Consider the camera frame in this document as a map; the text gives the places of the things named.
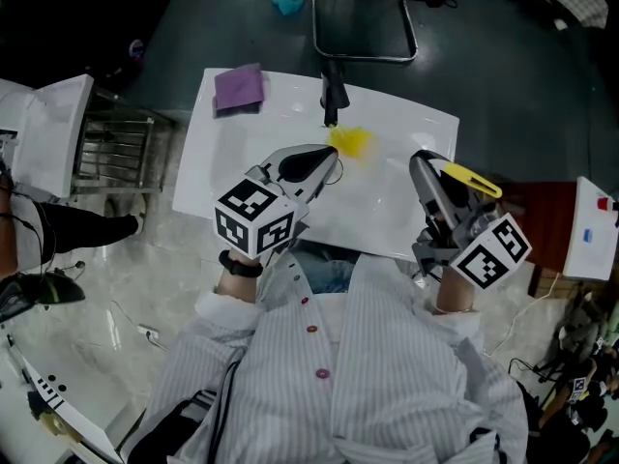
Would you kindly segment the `brown wooden cabinet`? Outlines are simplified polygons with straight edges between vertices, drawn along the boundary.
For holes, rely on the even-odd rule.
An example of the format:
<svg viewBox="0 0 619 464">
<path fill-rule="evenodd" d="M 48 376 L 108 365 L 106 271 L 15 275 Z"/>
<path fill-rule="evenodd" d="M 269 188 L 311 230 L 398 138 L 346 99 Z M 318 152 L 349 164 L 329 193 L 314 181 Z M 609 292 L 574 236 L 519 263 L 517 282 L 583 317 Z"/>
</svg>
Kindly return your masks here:
<svg viewBox="0 0 619 464">
<path fill-rule="evenodd" d="M 502 209 L 529 241 L 526 260 L 534 265 L 528 294 L 535 297 L 544 272 L 564 270 L 575 218 L 576 182 L 501 183 Z"/>
</svg>

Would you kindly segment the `white cabinet black marks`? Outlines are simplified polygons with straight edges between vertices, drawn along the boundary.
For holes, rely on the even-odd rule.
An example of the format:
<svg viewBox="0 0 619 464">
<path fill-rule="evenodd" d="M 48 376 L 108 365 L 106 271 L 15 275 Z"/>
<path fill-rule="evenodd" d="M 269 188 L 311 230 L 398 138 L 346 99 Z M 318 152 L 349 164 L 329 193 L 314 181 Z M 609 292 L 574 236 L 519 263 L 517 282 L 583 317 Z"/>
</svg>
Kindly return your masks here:
<svg viewBox="0 0 619 464">
<path fill-rule="evenodd" d="M 121 448 L 143 408 L 126 384 L 88 362 L 73 346 L 35 342 L 0 329 L 0 346 L 36 420 L 97 464 L 125 464 Z"/>
</svg>

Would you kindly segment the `white sink on steel rack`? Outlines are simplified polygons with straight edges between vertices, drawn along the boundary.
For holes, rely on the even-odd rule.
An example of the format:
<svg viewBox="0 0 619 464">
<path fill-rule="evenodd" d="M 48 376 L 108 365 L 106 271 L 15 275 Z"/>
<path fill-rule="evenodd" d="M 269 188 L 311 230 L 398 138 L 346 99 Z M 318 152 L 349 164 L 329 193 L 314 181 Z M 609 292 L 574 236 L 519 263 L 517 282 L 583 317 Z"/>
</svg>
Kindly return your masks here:
<svg viewBox="0 0 619 464">
<path fill-rule="evenodd" d="M 79 75 L 34 90 L 0 78 L 0 131 L 13 180 L 58 198 L 71 194 L 74 159 L 94 79 Z"/>
</svg>

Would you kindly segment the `purple cloth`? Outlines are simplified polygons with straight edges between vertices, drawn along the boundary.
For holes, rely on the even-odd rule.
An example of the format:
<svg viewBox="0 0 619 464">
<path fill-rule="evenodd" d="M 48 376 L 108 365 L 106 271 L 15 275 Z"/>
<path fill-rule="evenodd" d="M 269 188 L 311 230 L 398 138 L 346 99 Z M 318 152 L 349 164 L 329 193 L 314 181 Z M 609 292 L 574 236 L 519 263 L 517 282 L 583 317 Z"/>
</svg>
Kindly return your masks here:
<svg viewBox="0 0 619 464">
<path fill-rule="evenodd" d="M 247 64 L 214 77 L 215 118 L 257 114 L 264 102 L 263 74 L 259 64 Z"/>
</svg>

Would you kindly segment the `black case green stripe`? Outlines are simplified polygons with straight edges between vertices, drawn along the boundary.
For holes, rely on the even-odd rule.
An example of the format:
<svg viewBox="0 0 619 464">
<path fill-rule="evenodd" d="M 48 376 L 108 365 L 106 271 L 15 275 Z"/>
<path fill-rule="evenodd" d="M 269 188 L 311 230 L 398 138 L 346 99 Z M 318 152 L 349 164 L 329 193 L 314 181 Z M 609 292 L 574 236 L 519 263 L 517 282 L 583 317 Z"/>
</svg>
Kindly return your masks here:
<svg viewBox="0 0 619 464">
<path fill-rule="evenodd" d="M 38 305 L 65 305 L 84 300 L 82 288 L 62 271 L 13 275 L 0 281 L 0 325 Z"/>
</svg>

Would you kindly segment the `striped white shirt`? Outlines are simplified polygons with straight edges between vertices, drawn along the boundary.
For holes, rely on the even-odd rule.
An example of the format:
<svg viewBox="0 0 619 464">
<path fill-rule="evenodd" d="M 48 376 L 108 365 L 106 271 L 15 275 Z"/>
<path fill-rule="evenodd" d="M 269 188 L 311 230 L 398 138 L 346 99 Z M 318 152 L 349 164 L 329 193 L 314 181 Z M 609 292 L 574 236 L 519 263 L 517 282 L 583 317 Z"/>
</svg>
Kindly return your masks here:
<svg viewBox="0 0 619 464">
<path fill-rule="evenodd" d="M 290 250 L 256 300 L 202 295 L 126 464 L 524 464 L 522 393 L 475 308 L 437 314 L 390 258 L 313 294 Z"/>
</svg>

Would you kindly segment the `white sink on wooden cabinet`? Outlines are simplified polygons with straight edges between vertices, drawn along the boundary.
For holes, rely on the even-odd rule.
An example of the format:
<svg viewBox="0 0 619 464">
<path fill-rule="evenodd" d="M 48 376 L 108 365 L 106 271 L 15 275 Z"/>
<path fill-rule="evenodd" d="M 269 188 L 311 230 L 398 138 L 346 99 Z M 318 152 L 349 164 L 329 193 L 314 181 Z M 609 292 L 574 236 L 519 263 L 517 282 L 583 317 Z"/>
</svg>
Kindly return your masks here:
<svg viewBox="0 0 619 464">
<path fill-rule="evenodd" d="M 562 274 L 608 280 L 619 241 L 619 201 L 615 210 L 597 208 L 600 197 L 610 197 L 585 177 L 576 181 L 573 227 Z"/>
</svg>

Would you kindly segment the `yellow scrubbing sponge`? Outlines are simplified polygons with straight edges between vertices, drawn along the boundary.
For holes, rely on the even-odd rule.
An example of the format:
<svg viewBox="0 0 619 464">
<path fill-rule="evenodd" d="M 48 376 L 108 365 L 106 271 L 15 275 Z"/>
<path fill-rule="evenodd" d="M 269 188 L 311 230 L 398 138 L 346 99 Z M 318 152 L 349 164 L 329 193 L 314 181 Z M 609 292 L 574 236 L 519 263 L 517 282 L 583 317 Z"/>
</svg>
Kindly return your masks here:
<svg viewBox="0 0 619 464">
<path fill-rule="evenodd" d="M 328 127 L 328 130 L 328 145 L 336 148 L 342 155 L 353 160 L 365 161 L 368 159 L 375 144 L 375 136 L 372 132 L 361 127 L 347 128 L 341 125 L 331 125 Z M 447 174 L 466 186 L 494 199 L 502 197 L 502 189 L 500 187 L 474 171 L 448 159 L 443 159 L 439 155 L 433 155 L 428 150 L 420 150 L 419 154 L 426 158 L 439 172 Z"/>
</svg>

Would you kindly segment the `person's right forearm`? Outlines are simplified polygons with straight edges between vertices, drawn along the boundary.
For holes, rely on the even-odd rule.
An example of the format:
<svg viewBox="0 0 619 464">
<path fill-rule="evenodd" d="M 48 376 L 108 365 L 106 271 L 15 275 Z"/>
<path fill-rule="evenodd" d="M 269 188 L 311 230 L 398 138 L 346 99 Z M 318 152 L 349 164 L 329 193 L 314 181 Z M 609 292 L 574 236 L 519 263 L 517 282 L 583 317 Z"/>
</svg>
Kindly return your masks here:
<svg viewBox="0 0 619 464">
<path fill-rule="evenodd" d="M 441 277 L 435 311 L 437 314 L 469 312 L 474 307 L 475 287 L 452 268 L 445 268 Z"/>
</svg>

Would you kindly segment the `blue jeans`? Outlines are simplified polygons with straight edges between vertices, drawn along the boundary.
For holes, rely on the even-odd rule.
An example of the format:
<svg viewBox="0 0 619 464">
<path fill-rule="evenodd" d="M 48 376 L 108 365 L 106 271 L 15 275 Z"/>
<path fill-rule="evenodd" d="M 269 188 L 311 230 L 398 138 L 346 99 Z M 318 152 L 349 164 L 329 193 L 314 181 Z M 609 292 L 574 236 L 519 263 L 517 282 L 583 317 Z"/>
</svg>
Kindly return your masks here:
<svg viewBox="0 0 619 464">
<path fill-rule="evenodd" d="M 347 293 L 359 251 L 299 241 L 290 252 L 304 271 L 313 294 Z"/>
</svg>

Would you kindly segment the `black wristwatch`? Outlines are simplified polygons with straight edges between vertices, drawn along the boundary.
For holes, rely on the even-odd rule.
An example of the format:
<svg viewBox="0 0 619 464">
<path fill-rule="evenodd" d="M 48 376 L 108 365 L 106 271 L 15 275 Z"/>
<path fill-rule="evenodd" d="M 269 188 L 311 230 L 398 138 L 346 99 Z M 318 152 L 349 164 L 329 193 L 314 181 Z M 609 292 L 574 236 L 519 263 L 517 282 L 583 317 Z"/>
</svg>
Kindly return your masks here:
<svg viewBox="0 0 619 464">
<path fill-rule="evenodd" d="M 258 278 L 263 273 L 263 266 L 260 263 L 256 265 L 244 264 L 241 261 L 232 259 L 229 256 L 228 250 L 223 250 L 220 253 L 219 262 L 232 276 Z"/>
</svg>

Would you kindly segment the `black faucet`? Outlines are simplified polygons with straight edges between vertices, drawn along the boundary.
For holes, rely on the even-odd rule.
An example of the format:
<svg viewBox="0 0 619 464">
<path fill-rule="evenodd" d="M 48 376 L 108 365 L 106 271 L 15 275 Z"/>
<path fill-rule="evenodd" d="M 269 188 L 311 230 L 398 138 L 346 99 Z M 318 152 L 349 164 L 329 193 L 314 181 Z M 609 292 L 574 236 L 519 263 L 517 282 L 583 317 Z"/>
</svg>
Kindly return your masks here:
<svg viewBox="0 0 619 464">
<path fill-rule="evenodd" d="M 324 109 L 323 124 L 326 128 L 338 124 L 338 113 L 350 105 L 340 63 L 327 60 L 321 66 L 322 93 L 320 105 Z"/>
</svg>

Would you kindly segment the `steel rack stand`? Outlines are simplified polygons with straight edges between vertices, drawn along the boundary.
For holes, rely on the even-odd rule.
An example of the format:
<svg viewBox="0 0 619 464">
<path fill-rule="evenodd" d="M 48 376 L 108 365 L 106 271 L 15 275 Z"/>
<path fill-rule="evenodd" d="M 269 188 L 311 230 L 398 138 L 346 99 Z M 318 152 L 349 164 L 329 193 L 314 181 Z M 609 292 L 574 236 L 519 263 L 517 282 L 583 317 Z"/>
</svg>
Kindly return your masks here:
<svg viewBox="0 0 619 464">
<path fill-rule="evenodd" d="M 175 129 L 160 112 L 94 86 L 77 140 L 71 195 L 161 192 Z"/>
</svg>

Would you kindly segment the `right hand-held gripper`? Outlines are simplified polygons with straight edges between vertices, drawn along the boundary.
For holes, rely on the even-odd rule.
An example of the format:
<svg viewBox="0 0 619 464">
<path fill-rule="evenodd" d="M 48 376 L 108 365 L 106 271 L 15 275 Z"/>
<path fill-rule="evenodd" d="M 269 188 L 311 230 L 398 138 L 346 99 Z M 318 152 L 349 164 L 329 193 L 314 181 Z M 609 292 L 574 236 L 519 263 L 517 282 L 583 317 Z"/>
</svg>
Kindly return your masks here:
<svg viewBox="0 0 619 464">
<path fill-rule="evenodd" d="M 493 202 L 479 205 L 484 183 L 472 170 L 419 150 L 410 159 L 409 173 L 430 218 L 412 245 L 423 276 L 437 267 L 451 268 L 478 289 L 487 290 L 511 276 L 532 251 L 512 215 Z M 477 208 L 457 224 L 452 203 Z"/>
</svg>

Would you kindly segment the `white ceramic sink basin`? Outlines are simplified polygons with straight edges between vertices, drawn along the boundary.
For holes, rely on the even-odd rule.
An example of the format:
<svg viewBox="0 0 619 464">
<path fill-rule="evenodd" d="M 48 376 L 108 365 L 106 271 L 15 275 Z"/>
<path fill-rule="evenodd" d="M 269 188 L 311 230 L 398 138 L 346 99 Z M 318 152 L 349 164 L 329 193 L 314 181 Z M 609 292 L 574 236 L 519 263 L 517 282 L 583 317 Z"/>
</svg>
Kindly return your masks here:
<svg viewBox="0 0 619 464">
<path fill-rule="evenodd" d="M 257 114 L 217 119 L 214 77 L 204 71 L 187 132 L 172 207 L 211 219 L 214 175 L 239 167 L 246 171 L 279 148 L 324 143 L 319 104 L 322 81 L 283 72 L 263 74 L 265 100 Z M 336 247 L 411 261 L 411 250 L 425 213 L 409 175 L 411 156 L 431 150 L 449 160 L 456 154 L 458 117 L 386 93 L 346 86 L 350 105 L 339 124 L 361 127 L 375 136 L 365 161 L 343 157 L 342 178 L 309 205 L 303 238 Z"/>
</svg>

